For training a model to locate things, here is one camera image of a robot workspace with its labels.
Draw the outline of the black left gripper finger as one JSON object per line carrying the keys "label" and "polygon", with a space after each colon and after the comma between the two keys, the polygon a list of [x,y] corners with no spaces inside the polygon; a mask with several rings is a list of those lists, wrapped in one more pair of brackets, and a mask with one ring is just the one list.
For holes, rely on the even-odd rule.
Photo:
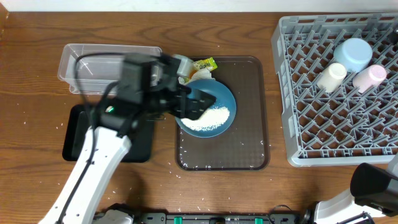
{"label": "black left gripper finger", "polygon": [[216,97],[197,89],[181,89],[175,95],[174,116],[180,119],[199,119],[216,102]]}
{"label": "black left gripper finger", "polygon": [[162,53],[160,55],[160,63],[162,64],[161,80],[178,79],[178,60],[173,58],[173,55]]}

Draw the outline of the white tissue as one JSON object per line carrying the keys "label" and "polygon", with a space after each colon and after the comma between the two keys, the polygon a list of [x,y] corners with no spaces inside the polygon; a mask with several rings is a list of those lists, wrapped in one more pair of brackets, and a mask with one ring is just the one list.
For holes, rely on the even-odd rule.
{"label": "white tissue", "polygon": [[196,80],[214,80],[215,78],[212,77],[211,72],[207,68],[203,68],[201,70],[196,71],[191,78],[187,77],[178,77],[178,82],[181,85],[187,85],[190,82]]}

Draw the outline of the dark blue plate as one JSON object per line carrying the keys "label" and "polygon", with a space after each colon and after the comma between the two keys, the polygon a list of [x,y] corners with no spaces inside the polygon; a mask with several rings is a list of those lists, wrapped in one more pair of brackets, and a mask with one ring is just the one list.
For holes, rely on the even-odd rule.
{"label": "dark blue plate", "polygon": [[232,92],[227,88],[224,84],[216,81],[216,80],[196,80],[190,82],[187,87],[190,87],[192,90],[197,89],[209,93],[216,97],[216,102],[209,109],[216,107],[227,107],[229,109],[230,115],[225,124],[220,127],[212,130],[212,131],[194,131],[186,127],[180,118],[176,118],[176,122],[179,127],[184,130],[186,133],[198,137],[198,138],[212,138],[221,133],[225,132],[233,123],[236,116],[236,100],[232,94]]}

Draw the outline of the green yellow snack wrapper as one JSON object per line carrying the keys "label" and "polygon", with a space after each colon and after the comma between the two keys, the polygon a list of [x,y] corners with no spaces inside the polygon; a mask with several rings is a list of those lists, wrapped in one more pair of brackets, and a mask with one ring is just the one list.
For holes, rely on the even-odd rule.
{"label": "green yellow snack wrapper", "polygon": [[211,72],[217,68],[218,66],[213,57],[194,61],[193,70],[191,71],[190,78],[199,70],[207,69],[208,71]]}

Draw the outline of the cream white cup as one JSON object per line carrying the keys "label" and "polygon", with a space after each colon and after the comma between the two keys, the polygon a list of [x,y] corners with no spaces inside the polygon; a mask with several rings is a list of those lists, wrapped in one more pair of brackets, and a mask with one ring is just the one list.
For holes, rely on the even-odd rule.
{"label": "cream white cup", "polygon": [[347,70],[342,64],[333,63],[322,71],[317,86],[326,93],[332,93],[341,85],[346,75]]}

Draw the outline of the light blue bowl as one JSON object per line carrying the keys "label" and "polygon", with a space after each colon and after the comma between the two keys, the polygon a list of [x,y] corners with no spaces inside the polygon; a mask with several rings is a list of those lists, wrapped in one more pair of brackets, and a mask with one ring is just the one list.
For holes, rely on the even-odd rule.
{"label": "light blue bowl", "polygon": [[363,39],[350,38],[336,47],[335,62],[342,64],[348,72],[359,73],[370,63],[373,55],[371,46]]}

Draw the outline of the pink cup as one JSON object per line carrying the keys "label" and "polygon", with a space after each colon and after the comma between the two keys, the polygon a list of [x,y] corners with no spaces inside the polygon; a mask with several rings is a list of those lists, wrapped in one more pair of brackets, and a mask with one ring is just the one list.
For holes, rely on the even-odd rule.
{"label": "pink cup", "polygon": [[353,86],[364,93],[369,88],[380,85],[386,77],[387,71],[382,65],[371,65],[353,78]]}

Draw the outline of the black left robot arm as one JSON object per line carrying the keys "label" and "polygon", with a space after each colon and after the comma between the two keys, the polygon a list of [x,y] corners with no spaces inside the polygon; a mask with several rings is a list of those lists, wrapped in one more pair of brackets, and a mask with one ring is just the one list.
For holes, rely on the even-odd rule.
{"label": "black left robot arm", "polygon": [[197,119],[215,101],[179,83],[192,71],[183,55],[121,54],[119,80],[106,86],[99,102],[81,99],[90,124],[78,160],[41,223],[91,223],[117,166],[146,122],[169,113]]}

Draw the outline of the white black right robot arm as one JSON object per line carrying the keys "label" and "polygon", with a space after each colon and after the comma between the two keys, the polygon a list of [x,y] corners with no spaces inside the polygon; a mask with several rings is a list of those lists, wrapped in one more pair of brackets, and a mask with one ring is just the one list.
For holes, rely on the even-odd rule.
{"label": "white black right robot arm", "polygon": [[[177,94],[176,117],[198,120],[217,103],[235,105],[232,93],[216,90],[207,93],[183,87]],[[383,170],[368,163],[360,164],[350,188],[330,200],[318,202],[310,212],[308,223],[372,223],[374,217],[397,215],[397,157]]]}

